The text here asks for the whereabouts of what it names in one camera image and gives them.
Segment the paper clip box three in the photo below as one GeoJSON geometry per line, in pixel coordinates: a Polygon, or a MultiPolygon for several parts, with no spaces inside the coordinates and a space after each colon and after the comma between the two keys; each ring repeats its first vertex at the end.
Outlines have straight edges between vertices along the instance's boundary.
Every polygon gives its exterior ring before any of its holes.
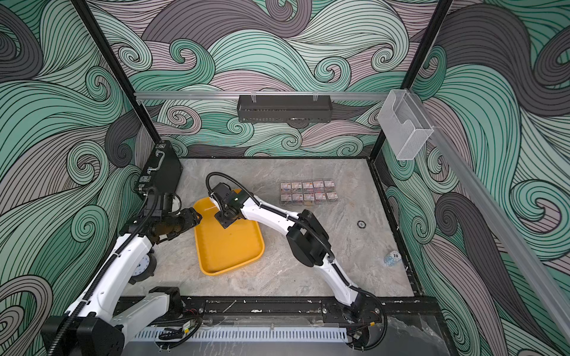
{"type": "Polygon", "coordinates": [[[300,182],[300,181],[291,182],[291,191],[293,194],[302,194],[303,193],[303,182],[300,182]]]}

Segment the paper clip box eight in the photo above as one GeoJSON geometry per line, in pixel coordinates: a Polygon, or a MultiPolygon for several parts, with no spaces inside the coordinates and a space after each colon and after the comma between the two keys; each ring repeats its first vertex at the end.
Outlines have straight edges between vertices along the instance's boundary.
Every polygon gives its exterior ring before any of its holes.
{"type": "Polygon", "coordinates": [[[315,195],[313,193],[304,194],[304,205],[313,206],[315,204],[315,195]]]}

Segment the paper clip box eleven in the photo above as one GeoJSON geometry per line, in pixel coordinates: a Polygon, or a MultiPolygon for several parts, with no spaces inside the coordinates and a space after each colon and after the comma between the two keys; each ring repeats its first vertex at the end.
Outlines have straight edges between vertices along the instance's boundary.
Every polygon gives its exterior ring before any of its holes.
{"type": "Polygon", "coordinates": [[[292,193],[292,184],[291,182],[281,182],[280,183],[280,192],[282,194],[291,194],[292,193]]]}

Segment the paper clip box five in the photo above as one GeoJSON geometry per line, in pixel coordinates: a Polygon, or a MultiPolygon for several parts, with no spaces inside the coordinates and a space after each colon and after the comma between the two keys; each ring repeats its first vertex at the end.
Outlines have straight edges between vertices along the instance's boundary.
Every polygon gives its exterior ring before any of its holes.
{"type": "Polygon", "coordinates": [[[281,205],[287,206],[292,204],[292,194],[281,194],[281,205]]]}

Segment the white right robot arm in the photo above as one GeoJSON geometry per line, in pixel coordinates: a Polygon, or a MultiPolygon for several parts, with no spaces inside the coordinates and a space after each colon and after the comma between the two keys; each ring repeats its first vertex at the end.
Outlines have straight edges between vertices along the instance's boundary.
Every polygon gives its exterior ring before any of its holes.
{"type": "Polygon", "coordinates": [[[313,212],[304,209],[297,213],[273,206],[222,172],[207,174],[205,184],[209,199],[218,209],[215,218],[222,227],[249,220],[277,231],[286,237],[300,264],[318,271],[348,321],[366,323],[365,318],[375,314],[375,323],[387,322],[380,299],[359,288],[340,266],[329,235],[313,212]]]}

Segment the paper clip box four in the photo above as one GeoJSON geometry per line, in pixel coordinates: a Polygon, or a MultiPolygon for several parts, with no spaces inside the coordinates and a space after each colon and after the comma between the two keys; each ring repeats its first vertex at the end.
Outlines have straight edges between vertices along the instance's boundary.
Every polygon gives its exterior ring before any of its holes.
{"type": "Polygon", "coordinates": [[[292,204],[293,205],[304,205],[304,195],[303,194],[293,194],[292,195],[292,204]]]}

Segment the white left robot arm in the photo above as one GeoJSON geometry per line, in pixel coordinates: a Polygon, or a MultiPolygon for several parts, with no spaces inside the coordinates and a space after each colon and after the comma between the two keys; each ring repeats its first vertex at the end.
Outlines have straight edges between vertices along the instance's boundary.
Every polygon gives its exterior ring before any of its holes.
{"type": "Polygon", "coordinates": [[[159,198],[151,187],[150,204],[117,242],[86,289],[61,316],[49,317],[41,329],[48,355],[121,355],[126,344],[164,316],[177,319],[185,307],[177,287],[157,287],[118,315],[117,303],[138,265],[155,244],[174,239],[200,224],[193,208],[154,216],[159,198]]]}

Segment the yellow plastic tray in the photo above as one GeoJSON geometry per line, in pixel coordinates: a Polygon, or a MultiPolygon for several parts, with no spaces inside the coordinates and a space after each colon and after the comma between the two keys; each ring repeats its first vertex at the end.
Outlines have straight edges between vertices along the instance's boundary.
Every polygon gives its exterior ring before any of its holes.
{"type": "Polygon", "coordinates": [[[223,228],[215,219],[218,209],[208,197],[193,206],[203,219],[194,228],[200,270],[217,276],[247,266],[261,258],[265,243],[257,222],[238,220],[223,228]]]}

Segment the paper clip box seven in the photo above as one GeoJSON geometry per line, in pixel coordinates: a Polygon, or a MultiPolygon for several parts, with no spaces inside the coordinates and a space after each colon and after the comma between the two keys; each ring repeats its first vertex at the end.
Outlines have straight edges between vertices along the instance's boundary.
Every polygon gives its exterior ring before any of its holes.
{"type": "Polygon", "coordinates": [[[335,203],[338,201],[338,194],[335,191],[327,192],[326,196],[329,203],[335,203]]]}

